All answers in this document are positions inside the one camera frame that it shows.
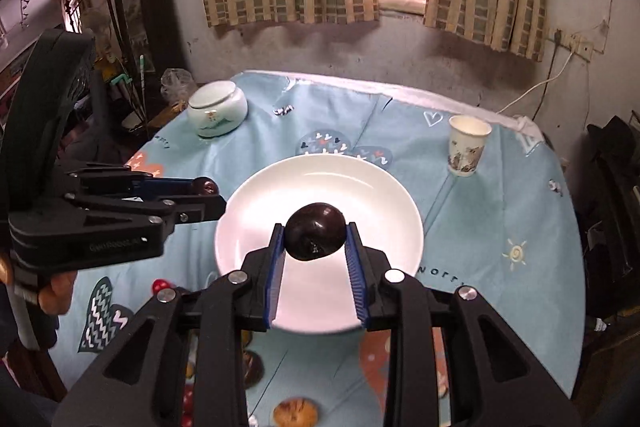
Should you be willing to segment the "person's left hand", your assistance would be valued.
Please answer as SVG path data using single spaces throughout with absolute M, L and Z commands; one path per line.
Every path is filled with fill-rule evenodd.
M 76 279 L 76 271 L 52 275 L 48 285 L 39 291 L 38 305 L 40 309 L 49 315 L 66 314 L 72 304 Z M 10 256 L 4 251 L 1 253 L 1 282 L 9 288 L 14 286 Z

